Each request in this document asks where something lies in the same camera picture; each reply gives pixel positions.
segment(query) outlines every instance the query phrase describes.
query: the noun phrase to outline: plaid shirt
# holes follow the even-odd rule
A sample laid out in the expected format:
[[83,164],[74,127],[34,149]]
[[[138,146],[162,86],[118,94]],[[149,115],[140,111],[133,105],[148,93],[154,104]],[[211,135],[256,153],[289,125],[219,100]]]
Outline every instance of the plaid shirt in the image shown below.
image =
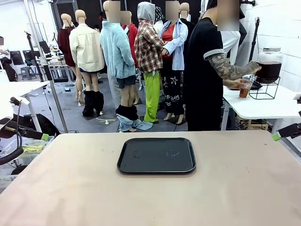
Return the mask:
[[150,73],[163,68],[162,47],[164,42],[156,34],[153,21],[139,20],[134,46],[138,67],[142,73]]

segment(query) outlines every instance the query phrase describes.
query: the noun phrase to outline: black tray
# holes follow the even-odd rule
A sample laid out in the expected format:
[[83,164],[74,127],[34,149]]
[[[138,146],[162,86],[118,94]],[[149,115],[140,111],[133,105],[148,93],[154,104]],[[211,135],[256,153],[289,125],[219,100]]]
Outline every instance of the black tray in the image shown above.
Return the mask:
[[134,138],[126,141],[117,168],[127,174],[192,172],[196,161],[185,138]]

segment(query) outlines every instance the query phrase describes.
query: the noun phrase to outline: green pants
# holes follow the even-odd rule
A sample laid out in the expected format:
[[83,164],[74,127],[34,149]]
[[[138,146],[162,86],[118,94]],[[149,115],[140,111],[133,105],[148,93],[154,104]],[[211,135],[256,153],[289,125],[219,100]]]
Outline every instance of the green pants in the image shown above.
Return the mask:
[[156,72],[144,73],[144,82],[146,86],[146,113],[144,121],[154,123],[157,121],[157,109],[160,98],[160,75]]

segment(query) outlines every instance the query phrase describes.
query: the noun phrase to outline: dark red coat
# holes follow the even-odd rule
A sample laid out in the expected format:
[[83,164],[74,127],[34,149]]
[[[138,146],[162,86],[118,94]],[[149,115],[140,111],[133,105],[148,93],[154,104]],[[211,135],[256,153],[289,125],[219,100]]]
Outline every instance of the dark red coat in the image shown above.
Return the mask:
[[130,41],[130,48],[131,48],[131,53],[132,53],[132,57],[135,61],[135,66],[137,68],[137,60],[136,60],[136,56],[135,56],[135,47],[134,47],[134,43],[135,43],[135,39],[138,33],[138,28],[136,28],[135,24],[131,23],[130,26],[128,27],[129,33],[128,33],[128,39]]
[[61,29],[57,35],[58,47],[65,56],[65,62],[69,67],[75,67],[75,63],[72,59],[69,36],[72,28],[67,27],[66,29]]

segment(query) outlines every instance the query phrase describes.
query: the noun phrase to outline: white sleeve trim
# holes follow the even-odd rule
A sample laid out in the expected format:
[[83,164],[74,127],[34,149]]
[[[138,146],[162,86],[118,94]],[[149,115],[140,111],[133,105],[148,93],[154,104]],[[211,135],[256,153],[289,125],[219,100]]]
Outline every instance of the white sleeve trim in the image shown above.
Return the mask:
[[210,50],[209,52],[206,52],[204,54],[204,60],[207,60],[207,57],[212,56],[214,54],[218,54],[218,53],[225,53],[225,51],[222,48]]

